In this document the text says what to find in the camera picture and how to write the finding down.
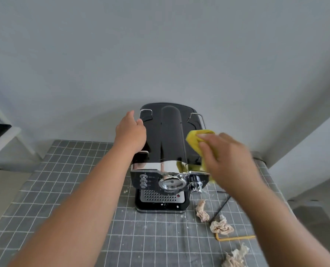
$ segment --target person's right hand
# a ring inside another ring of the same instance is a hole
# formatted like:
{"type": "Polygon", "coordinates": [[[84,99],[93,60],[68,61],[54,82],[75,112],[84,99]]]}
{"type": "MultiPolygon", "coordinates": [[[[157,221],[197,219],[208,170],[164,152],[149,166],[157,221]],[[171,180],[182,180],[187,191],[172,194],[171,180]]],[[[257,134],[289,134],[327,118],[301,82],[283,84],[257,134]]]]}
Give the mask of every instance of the person's right hand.
{"type": "Polygon", "coordinates": [[[205,142],[200,142],[207,170],[213,179],[234,198],[240,193],[262,187],[256,165],[247,147],[221,133],[198,135],[205,142]]]}

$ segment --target black coffee machine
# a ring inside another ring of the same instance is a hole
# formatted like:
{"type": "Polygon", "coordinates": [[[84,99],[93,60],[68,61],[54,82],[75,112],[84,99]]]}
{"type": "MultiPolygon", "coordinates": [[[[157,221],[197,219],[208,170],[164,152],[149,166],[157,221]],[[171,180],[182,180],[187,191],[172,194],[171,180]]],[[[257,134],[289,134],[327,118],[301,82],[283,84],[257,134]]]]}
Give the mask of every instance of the black coffee machine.
{"type": "Polygon", "coordinates": [[[189,207],[191,192],[202,192],[209,173],[185,138],[205,129],[193,108],[173,103],[150,103],[140,109],[146,143],[132,160],[130,175],[141,212],[181,212],[189,207]]]}

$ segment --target gray checkered tablecloth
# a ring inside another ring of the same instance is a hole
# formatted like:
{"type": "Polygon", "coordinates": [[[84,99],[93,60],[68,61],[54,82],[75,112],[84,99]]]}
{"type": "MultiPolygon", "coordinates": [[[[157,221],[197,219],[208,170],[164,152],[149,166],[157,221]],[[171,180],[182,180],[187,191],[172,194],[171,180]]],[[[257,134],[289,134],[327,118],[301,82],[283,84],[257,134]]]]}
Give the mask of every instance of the gray checkered tablecloth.
{"type": "MultiPolygon", "coordinates": [[[[61,140],[52,144],[0,219],[0,266],[7,265],[111,147],[112,143],[61,140]]],[[[284,200],[265,164],[256,164],[266,184],[284,200]]],[[[96,266],[220,266],[225,252],[238,248],[240,242],[216,241],[194,211],[197,201],[206,199],[205,211],[212,217],[227,197],[217,190],[221,188],[211,183],[202,194],[193,194],[183,214],[144,214],[135,209],[135,189],[128,172],[96,266]]],[[[222,214],[235,228],[230,237],[253,234],[248,217],[233,199],[222,214]]],[[[245,256],[248,267],[267,266],[256,239],[242,242],[250,248],[245,256]]]]}

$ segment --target perforated metal plate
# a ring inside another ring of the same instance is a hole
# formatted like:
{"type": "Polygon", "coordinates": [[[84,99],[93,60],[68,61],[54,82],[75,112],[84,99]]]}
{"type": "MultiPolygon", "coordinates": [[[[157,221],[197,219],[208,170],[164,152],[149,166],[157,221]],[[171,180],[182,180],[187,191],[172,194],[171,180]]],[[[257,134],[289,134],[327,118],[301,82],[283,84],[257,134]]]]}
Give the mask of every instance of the perforated metal plate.
{"type": "Polygon", "coordinates": [[[142,202],[171,202],[171,203],[184,203],[185,193],[180,193],[172,196],[166,196],[155,192],[154,190],[141,190],[140,200],[142,202]]]}

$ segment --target forearm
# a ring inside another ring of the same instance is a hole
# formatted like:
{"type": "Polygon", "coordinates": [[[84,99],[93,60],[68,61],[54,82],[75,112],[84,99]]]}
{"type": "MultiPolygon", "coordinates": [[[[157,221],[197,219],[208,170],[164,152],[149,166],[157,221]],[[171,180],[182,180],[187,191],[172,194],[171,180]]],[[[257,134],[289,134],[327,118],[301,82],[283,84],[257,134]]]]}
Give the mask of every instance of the forearm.
{"type": "Polygon", "coordinates": [[[10,266],[92,266],[97,260],[133,154],[114,146],[57,208],[10,266]]]}
{"type": "Polygon", "coordinates": [[[270,266],[330,266],[330,254],[265,184],[239,197],[270,266]]]}

